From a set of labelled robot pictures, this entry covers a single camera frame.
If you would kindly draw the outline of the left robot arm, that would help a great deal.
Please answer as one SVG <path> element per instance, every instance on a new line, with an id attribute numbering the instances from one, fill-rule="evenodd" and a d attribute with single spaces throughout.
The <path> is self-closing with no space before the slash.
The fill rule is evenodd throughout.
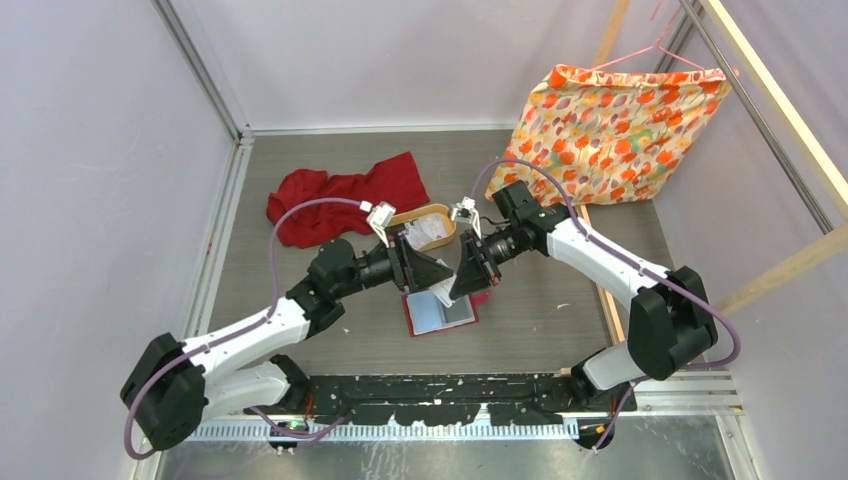
<path id="1" fill-rule="evenodd" d="M 278 349 L 327 330 L 344 314 L 345 297 L 386 283 L 417 293 L 453 275 L 403 237 L 362 254 L 346 240 L 324 243 L 306 276 L 270 306 L 202 336 L 178 340 L 164 333 L 148 343 L 119 394 L 128 409 L 127 453 L 138 460 L 149 456 L 134 448 L 135 427 L 158 452 L 231 412 L 265 406 L 298 412 L 309 394 L 309 378 Z"/>

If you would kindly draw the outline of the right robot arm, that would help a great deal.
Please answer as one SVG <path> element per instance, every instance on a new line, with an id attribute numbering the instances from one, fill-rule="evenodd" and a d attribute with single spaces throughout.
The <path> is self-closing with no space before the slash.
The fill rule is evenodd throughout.
<path id="1" fill-rule="evenodd" d="M 665 380 L 717 342 L 702 279 L 691 268 L 668 270 L 620 250 L 565 204 L 542 205 L 521 181 L 498 190 L 494 199 L 506 224 L 485 236 L 474 200 L 464 198 L 451 209 L 453 220 L 471 226 L 460 236 L 451 299 L 495 286 L 501 264 L 536 251 L 576 269 L 627 309 L 626 339 L 570 370 L 566 389 L 580 408 L 596 410 L 611 389 L 642 377 Z"/>

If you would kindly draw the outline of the yellow oval tray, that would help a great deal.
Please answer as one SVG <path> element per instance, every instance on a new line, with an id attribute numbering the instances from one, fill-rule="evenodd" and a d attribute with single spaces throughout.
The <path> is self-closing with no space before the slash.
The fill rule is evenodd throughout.
<path id="1" fill-rule="evenodd" d="M 448 206 L 432 203 L 395 215 L 388 232 L 402 234 L 412 248 L 424 252 L 449 244 L 456 233 Z"/>

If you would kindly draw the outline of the white VIP card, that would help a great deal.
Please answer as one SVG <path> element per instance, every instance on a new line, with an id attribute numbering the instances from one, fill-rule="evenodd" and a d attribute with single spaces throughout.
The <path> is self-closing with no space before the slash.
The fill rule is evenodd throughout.
<path id="1" fill-rule="evenodd" d="M 427 214 L 406 222 L 405 236 L 414 249 L 424 250 L 431 243 L 446 239 L 448 228 L 441 214 Z"/>

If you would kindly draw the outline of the red card holder wallet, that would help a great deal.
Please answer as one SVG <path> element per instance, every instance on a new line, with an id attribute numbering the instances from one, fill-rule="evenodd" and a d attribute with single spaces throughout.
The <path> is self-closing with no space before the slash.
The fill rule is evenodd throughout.
<path id="1" fill-rule="evenodd" d="M 402 304 L 411 337 L 442 332 L 479 322 L 477 308 L 486 303 L 491 292 L 466 296 L 446 307 L 432 292 L 404 295 Z"/>

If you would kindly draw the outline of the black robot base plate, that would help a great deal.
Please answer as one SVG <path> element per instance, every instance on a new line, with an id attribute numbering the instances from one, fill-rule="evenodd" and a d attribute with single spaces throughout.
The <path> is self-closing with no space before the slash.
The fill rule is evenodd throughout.
<path id="1" fill-rule="evenodd" d="M 565 413 L 605 418 L 628 390 L 623 383 L 594 397 L 579 397 L 569 376 L 529 374 L 314 375 L 294 399 L 261 406 L 267 415 L 308 415 L 328 424 L 428 427 L 469 425 L 487 415 L 493 426 L 553 425 Z"/>

